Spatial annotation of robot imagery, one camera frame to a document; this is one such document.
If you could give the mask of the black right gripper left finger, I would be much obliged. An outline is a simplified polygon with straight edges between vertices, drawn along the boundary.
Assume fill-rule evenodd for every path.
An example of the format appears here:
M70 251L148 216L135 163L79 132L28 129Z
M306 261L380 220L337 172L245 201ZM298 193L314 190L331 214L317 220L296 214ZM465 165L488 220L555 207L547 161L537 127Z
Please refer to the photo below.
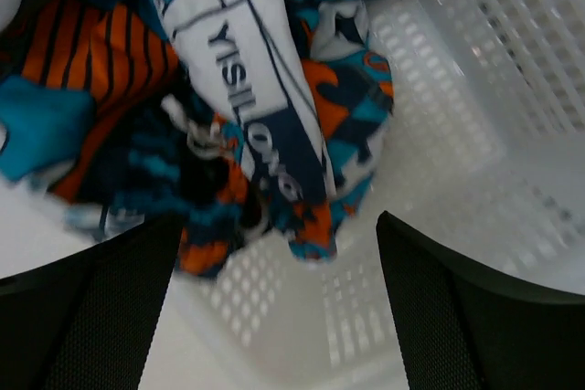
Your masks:
M2 388L137 388L182 228L160 216L2 279Z

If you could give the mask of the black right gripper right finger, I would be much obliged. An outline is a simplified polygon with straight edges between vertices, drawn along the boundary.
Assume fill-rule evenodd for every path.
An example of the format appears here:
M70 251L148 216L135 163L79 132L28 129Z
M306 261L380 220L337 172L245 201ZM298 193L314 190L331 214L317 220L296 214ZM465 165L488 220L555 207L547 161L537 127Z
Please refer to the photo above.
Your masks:
M376 232L409 388L583 388L582 295L490 268L388 212Z

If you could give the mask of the colourful patterned shorts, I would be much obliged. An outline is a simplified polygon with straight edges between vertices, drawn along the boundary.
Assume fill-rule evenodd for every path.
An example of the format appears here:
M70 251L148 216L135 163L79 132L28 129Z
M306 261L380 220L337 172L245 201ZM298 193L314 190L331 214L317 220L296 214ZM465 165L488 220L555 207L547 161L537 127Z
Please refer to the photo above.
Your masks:
M393 112L367 0L1 0L1 177L96 241L175 213L214 279L276 230L335 258Z

